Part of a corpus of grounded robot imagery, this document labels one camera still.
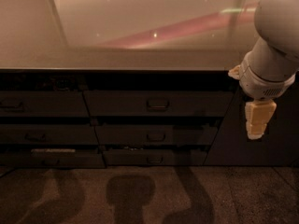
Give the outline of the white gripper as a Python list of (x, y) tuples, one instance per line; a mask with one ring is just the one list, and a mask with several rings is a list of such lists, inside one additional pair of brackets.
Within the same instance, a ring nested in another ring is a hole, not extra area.
[(284, 70), (290, 64), (291, 61), (280, 55), (267, 60), (249, 52), (240, 66), (228, 71), (229, 77), (239, 80), (244, 93), (255, 99), (245, 104), (246, 130), (250, 140), (264, 135), (267, 124), (276, 111), (277, 104), (270, 99), (280, 97), (295, 81), (295, 70)]

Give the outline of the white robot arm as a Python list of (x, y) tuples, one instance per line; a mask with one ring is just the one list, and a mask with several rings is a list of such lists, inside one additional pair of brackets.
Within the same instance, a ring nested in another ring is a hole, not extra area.
[(228, 72), (252, 100), (245, 104), (248, 138), (264, 135), (280, 97), (299, 70), (299, 0), (260, 0), (254, 13), (260, 36), (242, 63)]

